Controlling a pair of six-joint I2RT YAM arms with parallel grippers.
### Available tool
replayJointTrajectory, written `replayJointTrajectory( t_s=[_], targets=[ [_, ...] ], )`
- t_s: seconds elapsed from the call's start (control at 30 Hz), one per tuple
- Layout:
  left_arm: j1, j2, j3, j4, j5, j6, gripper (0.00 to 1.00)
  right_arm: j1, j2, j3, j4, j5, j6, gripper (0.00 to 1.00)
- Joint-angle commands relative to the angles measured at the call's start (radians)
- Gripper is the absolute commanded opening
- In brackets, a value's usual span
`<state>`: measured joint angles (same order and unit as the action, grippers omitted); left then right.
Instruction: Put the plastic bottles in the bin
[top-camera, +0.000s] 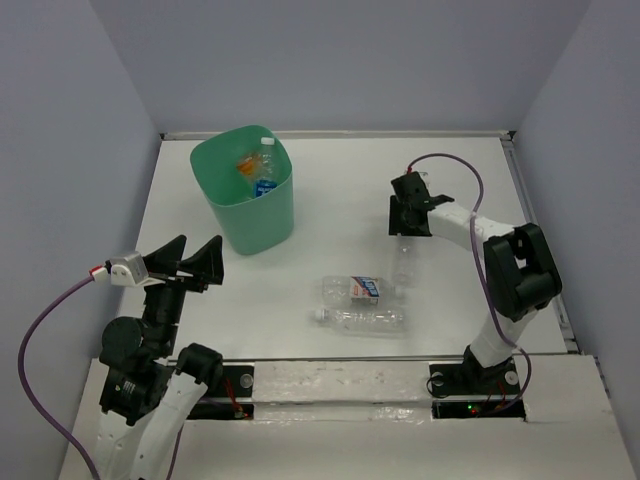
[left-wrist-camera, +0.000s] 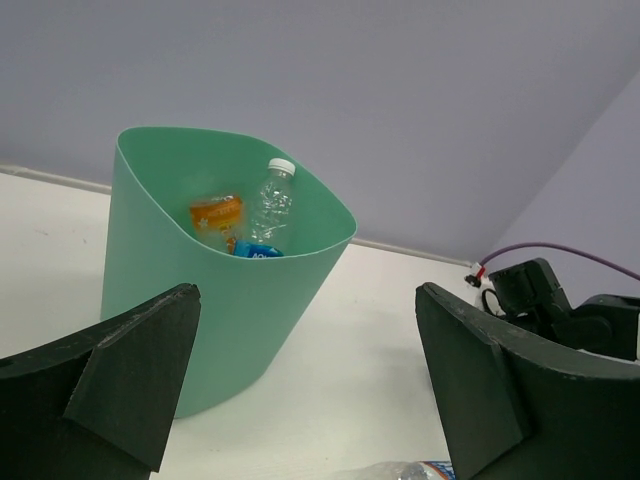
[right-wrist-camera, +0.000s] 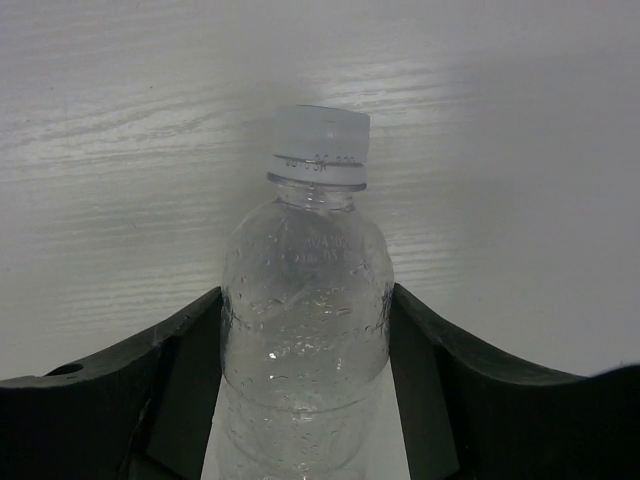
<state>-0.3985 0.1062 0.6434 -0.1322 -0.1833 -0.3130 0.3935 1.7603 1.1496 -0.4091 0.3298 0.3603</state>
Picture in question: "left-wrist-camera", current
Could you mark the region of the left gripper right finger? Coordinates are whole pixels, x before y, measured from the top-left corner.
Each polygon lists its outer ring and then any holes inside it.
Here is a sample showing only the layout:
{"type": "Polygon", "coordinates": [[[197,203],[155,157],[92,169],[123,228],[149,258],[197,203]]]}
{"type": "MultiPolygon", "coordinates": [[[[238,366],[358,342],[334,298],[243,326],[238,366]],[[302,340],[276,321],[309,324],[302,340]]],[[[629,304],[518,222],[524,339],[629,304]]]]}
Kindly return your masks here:
{"type": "Polygon", "coordinates": [[[434,283],[415,311],[459,479],[636,479],[639,367],[486,314],[434,283]]]}

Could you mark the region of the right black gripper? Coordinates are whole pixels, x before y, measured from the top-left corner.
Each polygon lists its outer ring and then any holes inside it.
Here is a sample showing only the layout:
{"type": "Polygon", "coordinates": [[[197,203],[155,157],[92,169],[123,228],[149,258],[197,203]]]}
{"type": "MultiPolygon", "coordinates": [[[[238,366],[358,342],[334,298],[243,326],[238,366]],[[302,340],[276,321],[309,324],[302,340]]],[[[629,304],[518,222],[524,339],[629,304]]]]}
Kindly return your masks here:
{"type": "Polygon", "coordinates": [[[538,258],[489,275],[505,320],[576,350],[639,358],[639,300],[596,295],[572,307],[549,262],[538,258]]]}

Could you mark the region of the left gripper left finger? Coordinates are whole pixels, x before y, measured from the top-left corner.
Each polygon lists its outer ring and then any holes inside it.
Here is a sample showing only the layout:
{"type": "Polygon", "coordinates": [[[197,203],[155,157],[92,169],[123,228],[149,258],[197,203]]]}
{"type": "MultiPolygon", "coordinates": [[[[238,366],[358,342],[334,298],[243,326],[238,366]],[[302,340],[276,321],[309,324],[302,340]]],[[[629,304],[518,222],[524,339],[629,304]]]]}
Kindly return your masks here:
{"type": "Polygon", "coordinates": [[[161,467],[201,311],[193,284],[1,361],[4,479],[147,479],[161,467]]]}

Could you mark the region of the square bottle blue-orange label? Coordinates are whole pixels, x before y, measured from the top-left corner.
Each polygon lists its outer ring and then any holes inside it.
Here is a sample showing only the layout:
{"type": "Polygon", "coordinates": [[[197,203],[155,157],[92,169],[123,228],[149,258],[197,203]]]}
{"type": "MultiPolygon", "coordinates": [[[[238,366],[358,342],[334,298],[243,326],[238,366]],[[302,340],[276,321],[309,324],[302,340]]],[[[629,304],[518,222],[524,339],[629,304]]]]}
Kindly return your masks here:
{"type": "Polygon", "coordinates": [[[450,461],[388,461],[341,472],[337,479],[456,480],[450,461]]]}

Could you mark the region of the blue label clear bottle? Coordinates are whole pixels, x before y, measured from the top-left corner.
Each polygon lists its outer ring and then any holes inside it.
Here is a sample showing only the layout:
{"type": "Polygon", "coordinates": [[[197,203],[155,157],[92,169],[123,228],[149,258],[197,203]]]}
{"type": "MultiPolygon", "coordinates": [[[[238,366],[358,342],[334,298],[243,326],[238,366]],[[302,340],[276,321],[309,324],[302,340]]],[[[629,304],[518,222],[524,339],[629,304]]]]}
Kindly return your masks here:
{"type": "Polygon", "coordinates": [[[233,255],[249,259],[279,258],[284,256],[280,250],[274,247],[245,240],[237,240],[235,242],[233,255]]]}

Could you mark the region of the orange label plastic bottle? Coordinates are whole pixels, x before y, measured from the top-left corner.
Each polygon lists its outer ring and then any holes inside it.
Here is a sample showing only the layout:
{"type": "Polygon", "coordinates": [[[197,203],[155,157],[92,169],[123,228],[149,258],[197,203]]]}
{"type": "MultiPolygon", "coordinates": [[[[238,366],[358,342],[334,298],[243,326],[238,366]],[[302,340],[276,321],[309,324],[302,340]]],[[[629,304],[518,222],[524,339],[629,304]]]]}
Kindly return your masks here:
{"type": "Polygon", "coordinates": [[[232,254],[244,221],[244,202],[237,195],[217,195],[189,205],[195,237],[215,250],[232,254]]]}

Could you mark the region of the clear bottle white cap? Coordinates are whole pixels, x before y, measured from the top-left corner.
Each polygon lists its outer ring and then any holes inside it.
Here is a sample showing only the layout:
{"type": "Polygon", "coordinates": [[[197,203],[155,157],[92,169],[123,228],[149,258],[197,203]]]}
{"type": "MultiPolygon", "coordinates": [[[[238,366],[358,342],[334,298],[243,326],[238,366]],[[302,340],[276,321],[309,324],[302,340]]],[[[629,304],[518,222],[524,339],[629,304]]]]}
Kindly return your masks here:
{"type": "Polygon", "coordinates": [[[264,180],[250,203],[249,237],[257,244],[285,251],[291,234],[293,190],[296,166],[273,158],[264,180]]]}

